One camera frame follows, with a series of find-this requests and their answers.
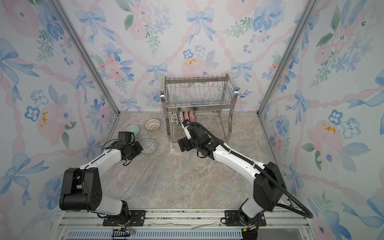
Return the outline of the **green geometric pattern bowl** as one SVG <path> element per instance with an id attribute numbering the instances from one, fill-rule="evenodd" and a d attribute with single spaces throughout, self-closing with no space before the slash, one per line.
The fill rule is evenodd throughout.
<path id="1" fill-rule="evenodd" d="M 142 153 L 144 155 L 154 154 L 157 150 L 157 147 L 158 147 L 157 141 L 155 139 L 152 139 L 152 138 L 147 138 L 147 139 L 142 140 L 141 145 L 143 148 Z"/>

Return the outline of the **green leaf pattern bowl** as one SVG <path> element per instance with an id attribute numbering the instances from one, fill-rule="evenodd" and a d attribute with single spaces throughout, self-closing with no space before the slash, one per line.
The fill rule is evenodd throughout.
<path id="1" fill-rule="evenodd" d="M 179 126 L 180 125 L 179 114 L 177 112 L 173 112 L 172 113 L 171 120 L 172 120 L 172 123 L 173 123 L 174 126 Z"/>

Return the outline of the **steel two-tier dish rack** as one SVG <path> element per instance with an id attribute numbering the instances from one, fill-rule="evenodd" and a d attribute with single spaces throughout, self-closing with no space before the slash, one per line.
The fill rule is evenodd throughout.
<path id="1" fill-rule="evenodd" d="M 181 125 L 173 125 L 173 112 L 195 112 L 197 122 L 228 143 L 239 90 L 230 73 L 189 78 L 163 77 L 160 97 L 170 148 L 176 146 L 178 139 L 185 135 Z"/>

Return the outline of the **blue triangle pattern bowl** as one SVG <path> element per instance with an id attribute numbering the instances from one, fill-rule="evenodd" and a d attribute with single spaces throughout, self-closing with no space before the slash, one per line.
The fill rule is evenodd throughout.
<path id="1" fill-rule="evenodd" d="M 184 119 L 184 112 L 178 112 L 178 120 L 179 120 L 179 124 L 182 126 L 183 121 L 185 120 Z"/>

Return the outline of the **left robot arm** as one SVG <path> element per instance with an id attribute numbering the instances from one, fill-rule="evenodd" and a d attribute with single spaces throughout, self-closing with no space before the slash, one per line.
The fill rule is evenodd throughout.
<path id="1" fill-rule="evenodd" d="M 120 226 L 133 219 L 128 203 L 103 195 L 101 176 L 112 166 L 124 161 L 124 166 L 143 150 L 132 132 L 119 132 L 118 139 L 95 159 L 79 168 L 64 172 L 59 207 L 63 211 L 87 211 Z"/>

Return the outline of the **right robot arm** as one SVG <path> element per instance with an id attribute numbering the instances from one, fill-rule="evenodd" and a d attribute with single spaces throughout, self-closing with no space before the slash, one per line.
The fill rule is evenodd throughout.
<path id="1" fill-rule="evenodd" d="M 257 228 L 263 213 L 271 212 L 275 207 L 307 219 L 314 217 L 313 213 L 287 190 L 276 164 L 264 164 L 244 156 L 200 123 L 185 120 L 182 128 L 186 136 L 178 140 L 181 151 L 189 152 L 195 149 L 199 158 L 210 158 L 225 164 L 252 183 L 252 197 L 246 199 L 239 208 L 238 220 L 242 225 Z"/>

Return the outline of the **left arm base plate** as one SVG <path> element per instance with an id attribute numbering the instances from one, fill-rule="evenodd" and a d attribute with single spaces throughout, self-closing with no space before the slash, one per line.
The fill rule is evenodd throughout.
<path id="1" fill-rule="evenodd" d="M 142 227 L 146 218 L 147 211 L 145 210 L 130 210 L 131 219 L 126 223 L 114 220 L 112 217 L 104 219 L 104 227 Z"/>

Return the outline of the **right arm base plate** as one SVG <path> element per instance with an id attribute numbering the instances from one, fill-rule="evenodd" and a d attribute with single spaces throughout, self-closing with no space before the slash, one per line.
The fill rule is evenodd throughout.
<path id="1" fill-rule="evenodd" d="M 237 210 L 224 210 L 224 214 L 225 216 L 221 220 L 222 224 L 228 227 L 246 227 L 247 226 L 246 224 L 243 224 L 241 222 L 241 218 Z M 260 223 L 261 227 L 265 227 L 267 223 L 266 223 L 264 212 L 261 212 L 255 216 L 255 219 L 251 224 L 251 226 L 255 224 L 255 221 L 257 221 L 257 223 Z"/>

